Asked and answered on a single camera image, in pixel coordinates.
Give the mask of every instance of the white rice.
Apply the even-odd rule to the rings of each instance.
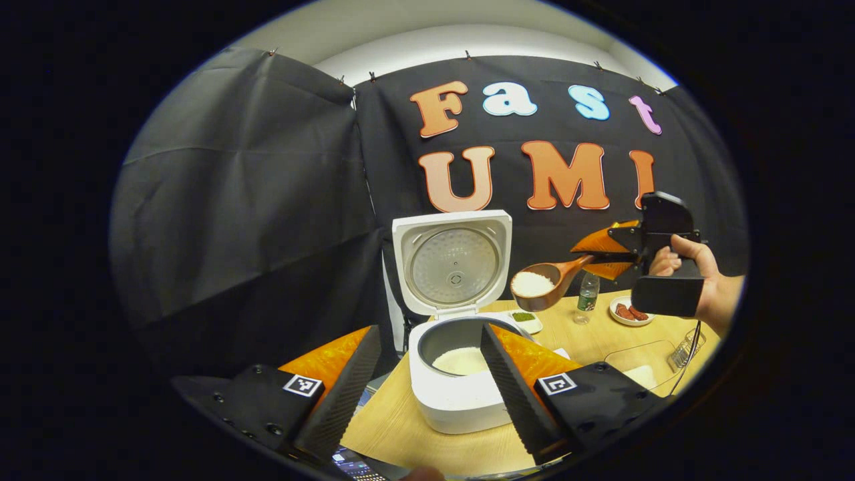
[[[488,369],[484,355],[477,347],[460,347],[443,353],[433,362],[433,367],[458,376],[468,376]]]
[[[548,277],[533,272],[520,272],[511,280],[510,288],[518,295],[538,297],[555,288]]]

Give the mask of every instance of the sausage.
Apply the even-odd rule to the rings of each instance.
[[[627,307],[623,304],[618,304],[617,308],[615,309],[615,312],[617,313],[618,316],[620,316],[624,319],[627,319],[629,321],[635,320],[635,316],[633,315],[633,313],[630,312],[629,309],[627,309]]]
[[[638,309],[630,306],[629,311],[633,313],[633,315],[635,316],[636,319],[638,319],[640,321],[646,321],[647,320],[647,314],[639,311]]]

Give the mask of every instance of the rice cooker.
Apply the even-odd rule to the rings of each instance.
[[[478,313],[504,291],[510,233],[511,218],[501,210],[392,222],[404,302],[434,319],[410,332],[410,377],[424,419],[439,432],[463,434],[510,423],[488,369],[461,375],[434,366],[451,350],[480,347],[485,323],[532,339],[508,313]]]

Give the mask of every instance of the blue letter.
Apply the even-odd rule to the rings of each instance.
[[[609,118],[609,108],[605,106],[603,94],[589,86],[570,86],[567,93],[574,99],[576,109],[586,119],[606,120]]]
[[[490,96],[484,100],[484,110],[491,116],[509,116],[510,114],[530,116],[537,111],[537,105],[532,104],[528,99],[528,90],[520,84],[513,82],[490,84],[484,87],[484,95]]]

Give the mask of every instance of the orange letter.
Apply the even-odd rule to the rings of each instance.
[[[645,151],[630,151],[629,158],[635,162],[635,172],[639,177],[639,196],[635,198],[635,206],[641,209],[641,196],[653,192],[653,156]]]
[[[427,195],[430,203],[443,212],[480,211],[492,198],[490,157],[496,151],[492,147],[472,147],[463,151],[463,158],[472,164],[472,179],[475,190],[468,197],[458,197],[451,191],[451,172],[448,164],[454,160],[450,152],[435,152],[419,158],[425,169]]]
[[[457,128],[457,121],[445,116],[445,111],[449,110],[454,115],[462,112],[463,104],[455,93],[463,95],[468,91],[466,84],[460,80],[454,80],[445,85],[414,93],[410,97],[410,102],[416,102],[422,112],[425,126],[422,127],[420,134],[423,138],[429,139],[434,135],[444,134]]]
[[[597,144],[579,144],[570,166],[564,162],[555,147],[543,140],[522,144],[532,163],[534,195],[528,208],[536,211],[552,209],[557,201],[552,197],[551,186],[561,198],[564,207],[570,207],[581,184],[582,195],[577,204],[582,209],[606,209],[609,198],[603,185],[603,147]]]

